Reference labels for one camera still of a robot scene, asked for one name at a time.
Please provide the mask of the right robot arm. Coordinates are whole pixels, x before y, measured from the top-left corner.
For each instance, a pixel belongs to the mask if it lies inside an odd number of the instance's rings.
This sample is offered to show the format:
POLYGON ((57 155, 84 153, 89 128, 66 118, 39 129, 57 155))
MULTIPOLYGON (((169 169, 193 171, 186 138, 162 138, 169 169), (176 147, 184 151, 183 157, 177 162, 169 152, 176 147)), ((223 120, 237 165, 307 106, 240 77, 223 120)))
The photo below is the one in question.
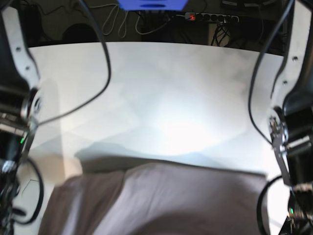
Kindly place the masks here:
POLYGON ((14 234, 14 224, 31 224, 36 220, 44 196, 40 182, 39 200, 28 221, 18 221, 24 211, 13 206, 20 183, 20 165, 30 163, 40 176, 36 164, 29 158, 29 150, 39 126, 38 113, 42 96, 40 75, 31 55, 20 18, 20 4, 16 0, 0 2, 0 233, 14 234))

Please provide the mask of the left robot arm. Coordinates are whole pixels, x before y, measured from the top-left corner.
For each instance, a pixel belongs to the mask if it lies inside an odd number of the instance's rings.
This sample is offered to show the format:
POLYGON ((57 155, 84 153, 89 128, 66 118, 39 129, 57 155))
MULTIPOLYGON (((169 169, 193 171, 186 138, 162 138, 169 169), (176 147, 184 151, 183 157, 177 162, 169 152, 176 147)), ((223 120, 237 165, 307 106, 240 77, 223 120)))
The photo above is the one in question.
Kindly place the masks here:
POLYGON ((282 235, 313 232, 313 3, 291 8, 286 55, 274 80, 268 125, 281 177, 289 188, 282 235))

